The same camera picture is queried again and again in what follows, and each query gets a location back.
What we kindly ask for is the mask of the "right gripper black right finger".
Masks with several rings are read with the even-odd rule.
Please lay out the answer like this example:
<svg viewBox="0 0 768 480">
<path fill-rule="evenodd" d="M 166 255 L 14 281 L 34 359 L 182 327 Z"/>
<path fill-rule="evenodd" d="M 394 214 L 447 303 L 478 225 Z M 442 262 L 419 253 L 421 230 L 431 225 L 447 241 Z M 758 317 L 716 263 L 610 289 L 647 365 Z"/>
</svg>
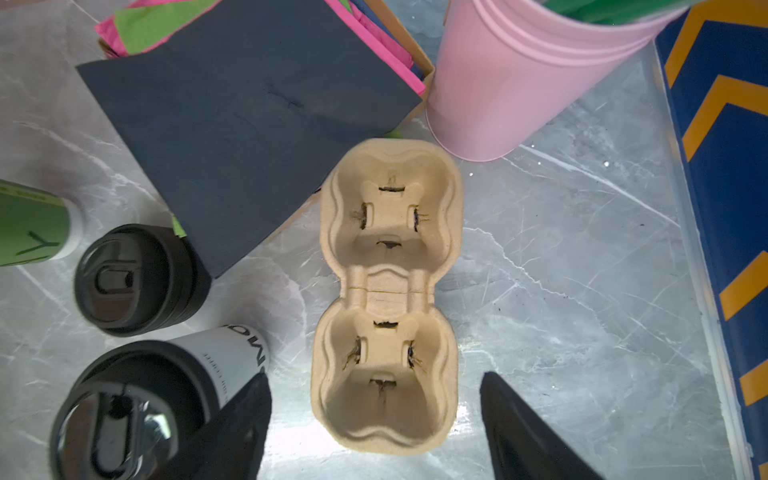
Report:
<svg viewBox="0 0 768 480">
<path fill-rule="evenodd" d="M 497 479 L 599 479 L 495 372 L 480 386 L 482 420 Z"/>
</svg>

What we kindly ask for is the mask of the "white paper coffee cup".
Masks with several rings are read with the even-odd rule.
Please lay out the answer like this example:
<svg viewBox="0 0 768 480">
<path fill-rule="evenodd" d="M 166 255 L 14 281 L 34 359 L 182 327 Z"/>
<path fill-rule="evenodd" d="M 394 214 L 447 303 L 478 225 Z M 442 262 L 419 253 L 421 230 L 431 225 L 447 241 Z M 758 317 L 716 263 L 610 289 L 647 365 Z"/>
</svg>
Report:
<svg viewBox="0 0 768 480">
<path fill-rule="evenodd" d="M 172 339 L 170 343 L 201 364 L 212 380 L 220 407 L 270 366 L 266 339 L 249 325 L 228 324 Z"/>
</svg>

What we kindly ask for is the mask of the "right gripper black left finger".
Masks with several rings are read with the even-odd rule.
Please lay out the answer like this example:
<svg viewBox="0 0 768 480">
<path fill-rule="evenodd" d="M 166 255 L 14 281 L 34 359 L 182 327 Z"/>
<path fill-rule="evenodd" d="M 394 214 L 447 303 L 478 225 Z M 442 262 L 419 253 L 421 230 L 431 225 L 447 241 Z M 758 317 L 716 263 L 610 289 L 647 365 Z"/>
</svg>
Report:
<svg viewBox="0 0 768 480">
<path fill-rule="evenodd" d="M 255 479 L 272 413 L 268 377 L 255 375 L 154 479 Z"/>
</svg>

